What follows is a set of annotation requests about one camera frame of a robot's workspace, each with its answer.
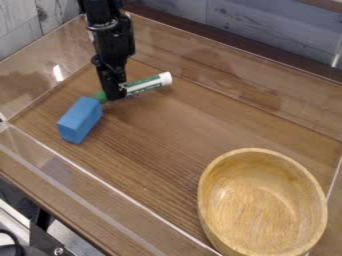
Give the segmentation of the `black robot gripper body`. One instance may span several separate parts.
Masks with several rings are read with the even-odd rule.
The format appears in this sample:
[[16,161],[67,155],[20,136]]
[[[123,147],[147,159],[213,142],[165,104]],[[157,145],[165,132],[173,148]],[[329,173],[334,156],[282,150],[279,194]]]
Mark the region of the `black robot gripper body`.
[[123,0],[79,0],[86,27],[92,36],[94,62],[123,72],[135,54],[134,26],[123,12]]

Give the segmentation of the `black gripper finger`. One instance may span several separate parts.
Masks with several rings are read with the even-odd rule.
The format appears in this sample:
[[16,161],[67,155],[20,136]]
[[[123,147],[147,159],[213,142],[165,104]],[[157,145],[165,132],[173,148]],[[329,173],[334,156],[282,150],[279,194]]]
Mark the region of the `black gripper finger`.
[[127,96],[127,90],[122,87],[127,82],[124,67],[100,64],[96,66],[96,72],[107,100],[115,101],[124,98]]

